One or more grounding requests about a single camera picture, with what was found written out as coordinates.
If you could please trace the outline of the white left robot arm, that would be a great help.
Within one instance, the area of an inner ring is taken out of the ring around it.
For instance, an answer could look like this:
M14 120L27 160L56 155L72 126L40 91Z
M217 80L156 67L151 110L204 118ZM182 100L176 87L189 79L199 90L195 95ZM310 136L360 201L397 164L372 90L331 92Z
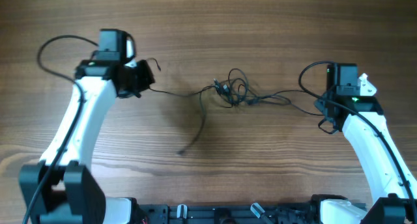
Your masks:
M135 198L106 197L91 174L94 146L105 116L118 98L139 98L154 83L146 60L136 61L133 36L101 29L97 49L68 77L39 67L73 84L70 103L49 147L34 165L24 165L19 185L26 203L24 223L149 223Z

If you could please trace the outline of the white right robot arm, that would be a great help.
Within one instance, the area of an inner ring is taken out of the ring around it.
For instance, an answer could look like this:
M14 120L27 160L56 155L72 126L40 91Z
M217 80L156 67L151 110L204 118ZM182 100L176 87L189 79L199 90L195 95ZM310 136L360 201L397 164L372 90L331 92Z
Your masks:
M342 132L366 176L373 205L364 211L344 198L319 201L320 223L416 222L416 179L388 131L376 88L355 64L329 64L316 108Z

